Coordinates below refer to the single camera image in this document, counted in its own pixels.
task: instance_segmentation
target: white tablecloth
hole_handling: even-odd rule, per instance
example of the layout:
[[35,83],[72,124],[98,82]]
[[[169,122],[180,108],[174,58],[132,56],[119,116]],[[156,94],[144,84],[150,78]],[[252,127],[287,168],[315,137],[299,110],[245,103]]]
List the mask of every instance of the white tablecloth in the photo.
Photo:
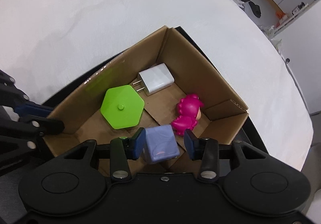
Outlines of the white tablecloth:
[[232,0],[0,0],[0,69],[41,103],[163,25],[191,36],[247,103],[269,153],[301,169],[309,115],[272,44]]

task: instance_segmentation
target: metal bolt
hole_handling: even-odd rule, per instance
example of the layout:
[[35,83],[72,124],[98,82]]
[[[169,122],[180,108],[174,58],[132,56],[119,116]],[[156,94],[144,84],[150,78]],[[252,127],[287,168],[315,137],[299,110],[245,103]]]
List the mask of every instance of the metal bolt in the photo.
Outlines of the metal bolt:
[[28,141],[28,142],[27,142],[27,146],[28,146],[28,148],[30,148],[30,149],[32,149],[32,150],[36,148],[35,143],[32,142],[32,141]]
[[167,176],[163,176],[163,177],[160,178],[160,180],[161,180],[161,181],[169,181],[170,178],[167,177]]
[[128,177],[128,172],[127,171],[115,171],[113,173],[113,177],[117,179],[124,179]]
[[201,172],[201,177],[205,179],[214,179],[216,177],[216,172],[214,171],[203,171]]
[[39,126],[40,126],[37,121],[32,121],[31,123],[33,124],[33,126],[36,126],[36,127],[39,127]]

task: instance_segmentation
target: hexagon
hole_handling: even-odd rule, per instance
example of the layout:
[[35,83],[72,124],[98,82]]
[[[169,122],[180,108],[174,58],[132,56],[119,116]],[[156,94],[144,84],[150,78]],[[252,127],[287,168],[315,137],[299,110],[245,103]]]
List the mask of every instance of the hexagon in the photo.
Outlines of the hexagon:
[[138,125],[144,100],[130,85],[107,90],[101,106],[101,113],[114,129]]

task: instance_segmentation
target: purple cube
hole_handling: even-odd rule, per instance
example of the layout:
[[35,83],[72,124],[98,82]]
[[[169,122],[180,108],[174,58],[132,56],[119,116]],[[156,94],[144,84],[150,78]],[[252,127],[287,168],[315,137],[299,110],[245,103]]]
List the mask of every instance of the purple cube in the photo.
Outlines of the purple cube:
[[166,161],[179,155],[179,147],[169,124],[145,128],[145,131],[146,142],[142,151],[148,164]]

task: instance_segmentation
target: pink dinosaur figurine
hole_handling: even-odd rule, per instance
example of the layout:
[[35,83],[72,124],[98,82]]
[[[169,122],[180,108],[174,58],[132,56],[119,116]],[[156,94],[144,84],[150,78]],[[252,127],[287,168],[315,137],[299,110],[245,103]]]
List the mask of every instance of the pink dinosaur figurine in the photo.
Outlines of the pink dinosaur figurine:
[[177,104],[179,116],[171,122],[171,126],[176,130],[176,134],[183,136],[186,129],[193,130],[197,121],[201,117],[200,107],[203,103],[196,94],[187,95]]

